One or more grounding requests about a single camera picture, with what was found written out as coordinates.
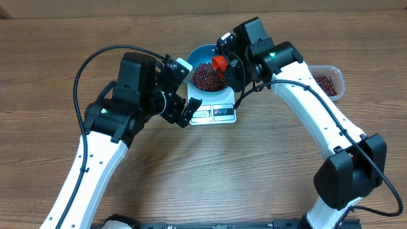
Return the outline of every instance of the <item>wood grain surface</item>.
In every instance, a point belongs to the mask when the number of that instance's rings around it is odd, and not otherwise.
[[[6,18],[66,18],[192,13],[401,10],[407,0],[0,0]]]
[[[407,202],[407,11],[264,13],[276,43],[310,65],[334,65],[346,92],[336,105],[388,146],[385,173]],[[255,14],[0,21],[0,228],[38,228],[71,168],[79,139],[72,85],[82,62],[109,45],[186,58]],[[79,83],[82,111],[115,80],[123,52],[97,57]],[[182,86],[180,95],[186,96]],[[250,95],[234,125],[180,128],[153,118],[113,174],[94,222],[114,213],[168,223],[301,217],[314,204],[321,155],[271,91]],[[362,205],[395,211],[386,186]],[[364,228],[405,228],[407,214],[363,211]]]

